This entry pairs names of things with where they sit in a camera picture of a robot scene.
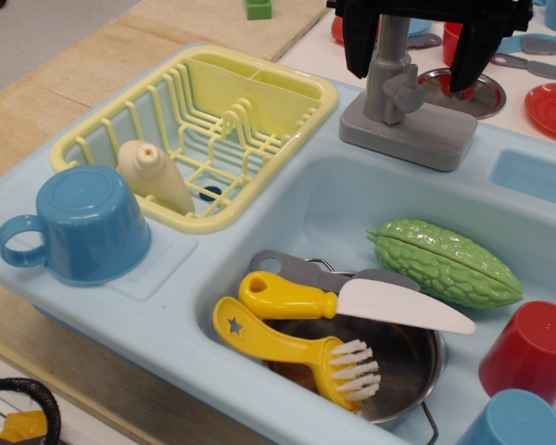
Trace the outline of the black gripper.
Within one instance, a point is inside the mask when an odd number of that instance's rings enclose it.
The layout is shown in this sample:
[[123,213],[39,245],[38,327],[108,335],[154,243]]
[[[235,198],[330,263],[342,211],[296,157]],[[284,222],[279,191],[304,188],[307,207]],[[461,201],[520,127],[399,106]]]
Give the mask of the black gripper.
[[531,1],[328,1],[326,5],[343,20],[347,70],[357,78],[368,75],[383,15],[460,23],[450,66],[452,93],[471,88],[506,33],[525,31],[534,15]]

